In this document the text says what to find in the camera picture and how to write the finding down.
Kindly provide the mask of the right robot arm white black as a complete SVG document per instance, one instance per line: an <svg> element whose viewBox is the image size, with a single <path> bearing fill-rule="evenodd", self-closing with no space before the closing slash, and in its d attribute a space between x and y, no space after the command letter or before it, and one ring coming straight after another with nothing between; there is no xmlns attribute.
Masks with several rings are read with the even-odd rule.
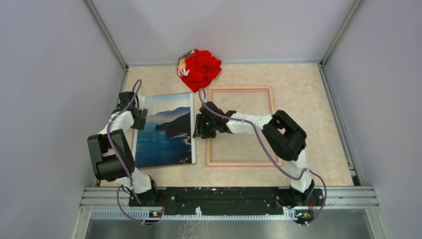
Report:
<svg viewBox="0 0 422 239"><path fill-rule="evenodd" d="M298 205L305 205L312 199L315 182L306 161L306 132L285 112L272 115L249 115L237 111L224 113L213 102L206 102L196 115L194 137L215 138L217 132L230 134L253 134L273 164L264 142L275 155L285 161L285 167L277 168L290 179L292 199Z"/></svg>

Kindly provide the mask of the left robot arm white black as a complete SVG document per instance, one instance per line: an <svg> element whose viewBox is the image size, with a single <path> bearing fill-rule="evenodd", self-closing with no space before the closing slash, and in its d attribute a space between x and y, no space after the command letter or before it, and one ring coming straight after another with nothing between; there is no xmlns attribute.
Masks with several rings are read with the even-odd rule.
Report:
<svg viewBox="0 0 422 239"><path fill-rule="evenodd" d="M118 182L133 197L132 204L153 206L159 192L151 176L135 167L135 160L127 142L130 129L143 130L148 110L145 96L134 92L119 94L119 104L106 126L87 139L93 172L98 180Z"/></svg>

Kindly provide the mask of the pink wooden picture frame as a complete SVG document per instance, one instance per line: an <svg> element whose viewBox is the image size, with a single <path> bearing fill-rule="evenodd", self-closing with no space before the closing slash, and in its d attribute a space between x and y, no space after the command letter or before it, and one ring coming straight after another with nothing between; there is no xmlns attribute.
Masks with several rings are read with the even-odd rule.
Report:
<svg viewBox="0 0 422 239"><path fill-rule="evenodd" d="M206 99L224 113L236 112L229 124L233 134L217 133L207 140L208 167L272 167L268 154L283 165L262 134L262 126L276 111L271 87L210 87Z"/></svg>

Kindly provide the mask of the landscape photo print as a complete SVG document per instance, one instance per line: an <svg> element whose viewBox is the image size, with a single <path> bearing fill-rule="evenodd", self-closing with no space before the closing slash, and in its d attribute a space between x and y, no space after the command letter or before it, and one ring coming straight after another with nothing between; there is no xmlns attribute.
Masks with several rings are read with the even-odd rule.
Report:
<svg viewBox="0 0 422 239"><path fill-rule="evenodd" d="M164 167L196 163L193 93L147 96L144 129L135 130L135 167Z"/></svg>

